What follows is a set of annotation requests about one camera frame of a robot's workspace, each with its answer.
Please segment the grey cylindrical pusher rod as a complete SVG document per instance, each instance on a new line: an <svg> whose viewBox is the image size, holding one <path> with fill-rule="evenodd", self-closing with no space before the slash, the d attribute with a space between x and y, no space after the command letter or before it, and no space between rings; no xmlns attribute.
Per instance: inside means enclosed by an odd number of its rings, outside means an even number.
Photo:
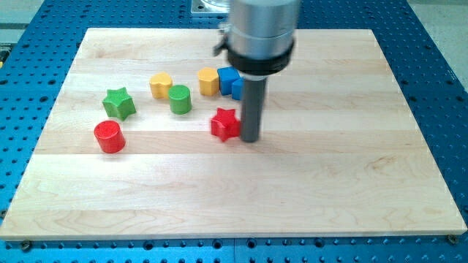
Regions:
<svg viewBox="0 0 468 263"><path fill-rule="evenodd" d="M241 139L256 142L260 136L267 78L244 80L241 104Z"/></svg>

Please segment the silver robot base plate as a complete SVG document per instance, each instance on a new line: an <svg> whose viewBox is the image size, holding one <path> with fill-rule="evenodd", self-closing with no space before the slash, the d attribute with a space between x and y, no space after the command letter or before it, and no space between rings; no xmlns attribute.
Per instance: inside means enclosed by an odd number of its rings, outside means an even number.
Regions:
<svg viewBox="0 0 468 263"><path fill-rule="evenodd" d="M230 0L191 0L191 13L197 15L228 13Z"/></svg>

